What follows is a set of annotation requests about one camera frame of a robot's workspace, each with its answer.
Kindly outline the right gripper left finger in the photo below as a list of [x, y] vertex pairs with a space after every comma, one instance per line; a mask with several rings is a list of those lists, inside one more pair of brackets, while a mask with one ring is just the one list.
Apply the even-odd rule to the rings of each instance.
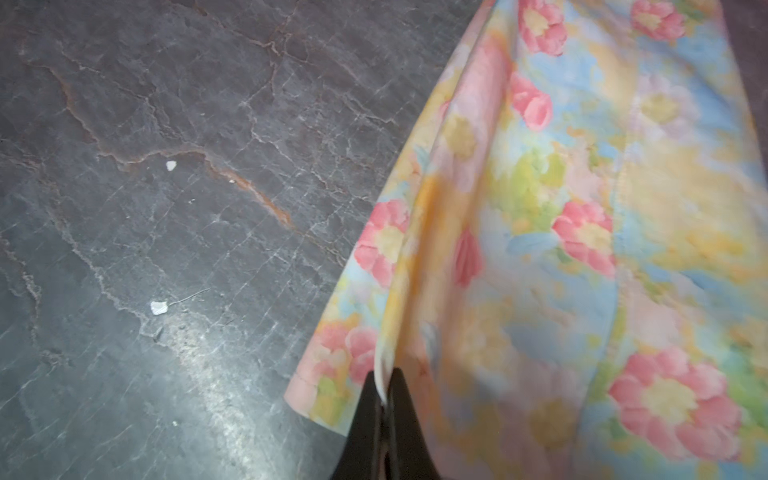
[[380, 477], [383, 413], [371, 371], [365, 378], [344, 448], [330, 480], [376, 480]]

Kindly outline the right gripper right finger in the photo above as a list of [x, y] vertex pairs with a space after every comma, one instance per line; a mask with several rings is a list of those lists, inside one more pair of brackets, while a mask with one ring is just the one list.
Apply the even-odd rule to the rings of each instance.
[[393, 480], [440, 480], [421, 430], [405, 375], [391, 375], [384, 413], [384, 474]]

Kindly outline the floral pastel skirt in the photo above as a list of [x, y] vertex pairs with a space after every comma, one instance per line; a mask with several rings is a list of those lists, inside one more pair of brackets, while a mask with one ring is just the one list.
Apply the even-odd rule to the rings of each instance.
[[286, 390], [451, 479], [763, 479], [767, 184], [717, 1], [485, 1]]

